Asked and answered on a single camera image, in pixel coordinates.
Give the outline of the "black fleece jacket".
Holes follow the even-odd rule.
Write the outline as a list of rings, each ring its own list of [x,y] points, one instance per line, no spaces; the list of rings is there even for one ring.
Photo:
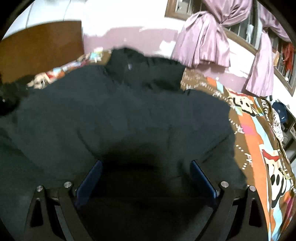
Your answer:
[[[182,67],[115,49],[106,65],[30,87],[1,116],[1,219],[16,240],[38,185],[74,181],[97,161],[99,183],[80,209],[93,240],[176,240],[193,222],[202,226],[209,209],[190,177],[193,160],[215,180],[246,187],[230,106],[177,87]]]

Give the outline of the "black clothes pile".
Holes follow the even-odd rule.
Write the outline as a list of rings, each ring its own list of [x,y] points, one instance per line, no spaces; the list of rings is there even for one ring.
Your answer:
[[[12,113],[18,108],[21,101],[32,93],[27,84],[34,77],[34,75],[25,75],[10,83],[3,83],[1,80],[1,116]]]

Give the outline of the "cartoon monkey bed quilt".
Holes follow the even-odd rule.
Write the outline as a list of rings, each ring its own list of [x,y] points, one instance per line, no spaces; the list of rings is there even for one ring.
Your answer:
[[[218,78],[182,67],[177,87],[201,90],[230,106],[235,160],[262,201],[269,240],[295,240],[295,174],[273,128],[273,108],[262,97],[237,92]]]

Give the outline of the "navy blue cap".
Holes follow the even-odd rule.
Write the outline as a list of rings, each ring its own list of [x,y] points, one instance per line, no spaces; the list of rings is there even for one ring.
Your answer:
[[[280,123],[286,123],[287,122],[287,109],[285,105],[281,102],[274,102],[272,104],[273,109],[278,113],[280,117]]]

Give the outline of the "right pink tied curtain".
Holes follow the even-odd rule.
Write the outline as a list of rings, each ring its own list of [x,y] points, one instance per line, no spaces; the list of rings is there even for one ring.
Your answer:
[[[290,42],[290,38],[280,22],[262,4],[258,4],[258,11],[262,23],[261,38],[245,89],[255,96],[266,97],[273,94],[274,75],[272,44],[268,31],[272,30],[285,42]]]

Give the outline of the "pink tied curtain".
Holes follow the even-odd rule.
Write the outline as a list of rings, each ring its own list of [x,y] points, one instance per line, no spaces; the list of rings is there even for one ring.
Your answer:
[[[261,38],[245,89],[255,96],[266,97],[273,94],[274,75],[272,44],[268,31],[272,30],[285,42],[290,42],[290,38],[280,22],[262,4],[258,4],[258,11],[262,23]]]
[[[179,33],[171,58],[189,68],[214,63],[230,67],[225,27],[246,20],[252,1],[203,1],[206,11],[191,15]]]

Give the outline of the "brown wooden headboard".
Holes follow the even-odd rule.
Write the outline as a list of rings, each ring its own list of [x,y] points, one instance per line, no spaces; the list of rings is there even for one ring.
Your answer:
[[[26,28],[1,40],[1,81],[14,82],[62,66],[83,55],[81,21]]]

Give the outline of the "red hanging garment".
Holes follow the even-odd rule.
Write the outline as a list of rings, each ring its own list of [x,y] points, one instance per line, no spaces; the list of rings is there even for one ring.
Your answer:
[[[294,52],[295,49],[291,42],[285,42],[283,44],[282,53],[286,71],[292,71]]]

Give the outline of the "left pink tied curtain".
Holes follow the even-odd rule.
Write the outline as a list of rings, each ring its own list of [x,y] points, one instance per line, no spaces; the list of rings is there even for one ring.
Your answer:
[[[189,68],[214,63],[230,67],[225,27],[246,20],[252,1],[203,1],[206,11],[191,15],[179,33],[171,58]]]

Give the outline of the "wooden framed barred window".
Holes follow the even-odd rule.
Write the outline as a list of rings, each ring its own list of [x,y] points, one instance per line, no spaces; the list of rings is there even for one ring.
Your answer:
[[[262,23],[259,19],[259,1],[252,1],[247,18],[239,23],[224,26],[229,39],[235,41],[248,51],[255,54],[259,48]],[[178,20],[187,20],[191,15],[200,12],[212,12],[212,8],[205,1],[168,1],[165,16]],[[274,74],[281,81],[290,95],[295,92],[295,52],[292,71],[286,71],[283,62],[282,48],[285,43],[272,30],[268,31],[272,44]]]

